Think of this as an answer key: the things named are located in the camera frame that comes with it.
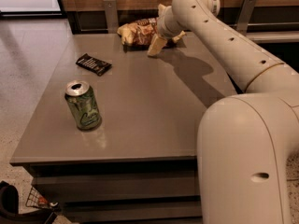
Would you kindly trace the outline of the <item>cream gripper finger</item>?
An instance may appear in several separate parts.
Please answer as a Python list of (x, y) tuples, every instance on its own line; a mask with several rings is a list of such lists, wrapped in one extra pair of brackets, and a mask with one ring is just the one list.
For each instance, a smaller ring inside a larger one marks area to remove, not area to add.
[(149, 45), (147, 54), (150, 57), (158, 55), (166, 44), (167, 40), (165, 38), (154, 35)]
[(185, 35), (186, 33), (184, 31), (181, 31), (179, 35), (174, 36), (171, 40), (172, 42), (177, 43)]

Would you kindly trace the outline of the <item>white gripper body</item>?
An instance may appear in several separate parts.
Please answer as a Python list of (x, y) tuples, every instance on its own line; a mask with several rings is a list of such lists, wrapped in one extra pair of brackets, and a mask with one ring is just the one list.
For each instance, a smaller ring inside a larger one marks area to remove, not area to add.
[(158, 6), (157, 31), (158, 35), (165, 39), (173, 38), (186, 29), (181, 21), (181, 15), (174, 6)]

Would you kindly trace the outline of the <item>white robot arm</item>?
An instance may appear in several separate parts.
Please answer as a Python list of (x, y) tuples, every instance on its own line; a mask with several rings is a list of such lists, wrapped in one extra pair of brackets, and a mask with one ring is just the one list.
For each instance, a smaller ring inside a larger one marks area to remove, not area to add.
[(287, 159), (299, 148), (299, 74), (218, 20), (220, 0), (172, 0), (158, 36), (192, 31), (241, 90), (201, 119), (203, 224), (292, 224)]

